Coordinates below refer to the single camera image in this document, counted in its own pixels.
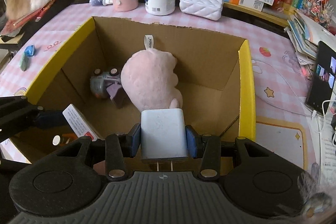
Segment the yellow cardboard box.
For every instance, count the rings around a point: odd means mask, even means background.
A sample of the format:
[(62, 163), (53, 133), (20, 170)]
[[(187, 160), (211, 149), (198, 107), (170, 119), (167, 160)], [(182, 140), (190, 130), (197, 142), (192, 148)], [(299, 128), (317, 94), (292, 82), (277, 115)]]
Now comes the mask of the yellow cardboard box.
[(147, 109), (180, 108), (200, 134), (256, 135), (247, 39), (209, 28), (93, 17), (66, 40), (44, 40), (51, 58), (23, 94), (45, 109), (75, 105), (105, 138), (128, 132)]

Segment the grey toy car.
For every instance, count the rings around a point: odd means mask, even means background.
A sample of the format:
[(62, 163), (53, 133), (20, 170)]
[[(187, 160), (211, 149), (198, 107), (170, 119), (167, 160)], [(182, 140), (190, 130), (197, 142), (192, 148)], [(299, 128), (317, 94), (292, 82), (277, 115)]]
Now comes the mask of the grey toy car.
[(110, 99), (116, 108), (122, 108), (126, 92), (121, 84), (121, 73), (117, 68), (102, 71), (96, 68), (90, 77), (91, 93), (98, 99)]

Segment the white quilted purse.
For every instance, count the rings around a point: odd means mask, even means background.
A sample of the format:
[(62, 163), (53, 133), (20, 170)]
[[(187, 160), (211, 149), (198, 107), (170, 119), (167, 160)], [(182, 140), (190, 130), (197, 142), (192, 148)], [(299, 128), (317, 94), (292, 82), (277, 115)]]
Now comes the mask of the white quilted purse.
[(217, 21), (222, 16), (223, 0), (179, 0), (181, 12)]

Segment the small spray bottle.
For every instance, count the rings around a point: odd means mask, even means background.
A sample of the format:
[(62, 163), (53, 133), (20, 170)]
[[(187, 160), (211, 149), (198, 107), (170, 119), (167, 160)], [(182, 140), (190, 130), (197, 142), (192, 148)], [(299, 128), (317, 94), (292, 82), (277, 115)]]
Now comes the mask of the small spray bottle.
[(108, 6), (113, 4), (113, 0), (89, 0), (91, 6)]

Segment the pink checkered tablecloth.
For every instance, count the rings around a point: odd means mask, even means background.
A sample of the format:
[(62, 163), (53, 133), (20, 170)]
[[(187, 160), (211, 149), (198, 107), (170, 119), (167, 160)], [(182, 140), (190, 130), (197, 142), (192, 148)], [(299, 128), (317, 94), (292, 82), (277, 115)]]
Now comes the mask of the pink checkered tablecloth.
[(264, 28), (222, 17), (211, 21), (187, 15), (179, 10), (168, 16), (148, 14), (143, 6), (129, 12), (115, 12), (111, 7), (72, 5), (46, 23), (30, 40), (37, 49), (26, 71), (19, 69), (14, 57), (1, 72), (1, 96), (25, 94), (45, 65), (82, 24), (93, 16), (125, 18), (135, 22), (195, 27), (247, 39), (252, 56), (256, 91), (256, 117), (299, 123), (305, 129), (308, 169), (319, 162), (319, 141), (310, 129), (311, 111), (305, 106), (307, 80), (304, 78), (289, 39)]

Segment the white charger plug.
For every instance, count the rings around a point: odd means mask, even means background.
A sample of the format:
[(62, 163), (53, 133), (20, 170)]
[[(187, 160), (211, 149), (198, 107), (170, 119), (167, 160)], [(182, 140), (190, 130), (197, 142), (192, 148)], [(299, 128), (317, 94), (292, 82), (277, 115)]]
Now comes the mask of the white charger plug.
[(183, 110), (158, 109), (141, 113), (141, 160), (150, 170), (173, 171), (188, 159)]

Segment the black smartphone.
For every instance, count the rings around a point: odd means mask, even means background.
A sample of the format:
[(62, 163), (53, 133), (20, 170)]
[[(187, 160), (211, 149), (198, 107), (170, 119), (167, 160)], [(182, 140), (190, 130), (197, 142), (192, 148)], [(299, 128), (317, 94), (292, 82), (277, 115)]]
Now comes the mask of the black smartphone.
[(311, 85), (305, 103), (318, 114), (327, 112), (328, 104), (322, 106), (323, 101), (330, 100), (335, 81), (335, 51), (325, 42), (319, 41), (316, 64), (313, 70)]

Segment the mint green device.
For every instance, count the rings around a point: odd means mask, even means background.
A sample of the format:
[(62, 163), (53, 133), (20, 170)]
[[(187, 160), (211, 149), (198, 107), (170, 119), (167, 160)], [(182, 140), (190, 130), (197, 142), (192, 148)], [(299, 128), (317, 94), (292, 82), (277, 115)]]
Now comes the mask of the mint green device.
[(19, 61), (19, 67), (20, 67), (21, 71), (25, 71), (27, 69), (28, 62), (29, 62), (29, 57), (24, 52), (21, 56), (20, 61)]

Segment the white red small box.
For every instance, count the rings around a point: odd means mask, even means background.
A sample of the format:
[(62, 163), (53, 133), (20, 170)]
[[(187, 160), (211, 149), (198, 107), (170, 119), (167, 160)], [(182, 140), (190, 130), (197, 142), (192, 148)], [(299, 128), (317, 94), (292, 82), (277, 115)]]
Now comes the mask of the white red small box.
[(63, 110), (63, 116), (77, 137), (88, 136), (93, 141), (101, 139), (94, 127), (73, 104)]

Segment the stack of papers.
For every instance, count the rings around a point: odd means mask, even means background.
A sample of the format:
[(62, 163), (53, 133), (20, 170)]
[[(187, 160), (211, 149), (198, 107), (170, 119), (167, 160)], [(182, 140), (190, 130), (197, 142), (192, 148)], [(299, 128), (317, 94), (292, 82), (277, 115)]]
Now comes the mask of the stack of papers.
[(335, 36), (311, 18), (296, 12), (287, 22), (285, 31), (294, 46), (299, 65), (313, 65), (320, 41), (335, 51)]

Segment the red foil papers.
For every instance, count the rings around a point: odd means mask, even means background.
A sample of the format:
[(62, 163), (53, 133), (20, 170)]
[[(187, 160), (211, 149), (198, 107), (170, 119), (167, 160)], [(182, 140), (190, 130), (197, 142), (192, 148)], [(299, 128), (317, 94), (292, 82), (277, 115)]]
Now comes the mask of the red foil papers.
[(11, 38), (16, 37), (28, 22), (38, 22), (41, 20), (43, 15), (50, 9), (55, 1), (56, 0), (51, 0), (41, 9), (35, 10), (29, 15), (23, 16), (17, 20), (8, 20), (1, 30), (1, 36), (9, 36)]

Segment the cream yellow-bordered desk mat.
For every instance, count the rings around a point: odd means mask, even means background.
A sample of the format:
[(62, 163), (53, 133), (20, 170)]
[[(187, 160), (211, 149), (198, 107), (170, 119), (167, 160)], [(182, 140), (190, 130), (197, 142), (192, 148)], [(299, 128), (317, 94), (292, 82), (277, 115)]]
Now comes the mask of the cream yellow-bordered desk mat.
[(300, 168), (308, 169), (306, 132), (299, 123), (257, 116), (256, 143)]

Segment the pink plush toy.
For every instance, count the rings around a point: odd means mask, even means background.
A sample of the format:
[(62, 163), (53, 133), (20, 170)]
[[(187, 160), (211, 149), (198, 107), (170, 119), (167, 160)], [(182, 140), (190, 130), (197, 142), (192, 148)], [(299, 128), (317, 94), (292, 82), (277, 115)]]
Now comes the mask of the pink plush toy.
[(154, 48), (152, 35), (144, 36), (145, 49), (134, 53), (121, 71), (121, 84), (133, 105), (140, 111), (175, 109), (183, 106), (174, 73), (177, 59)]

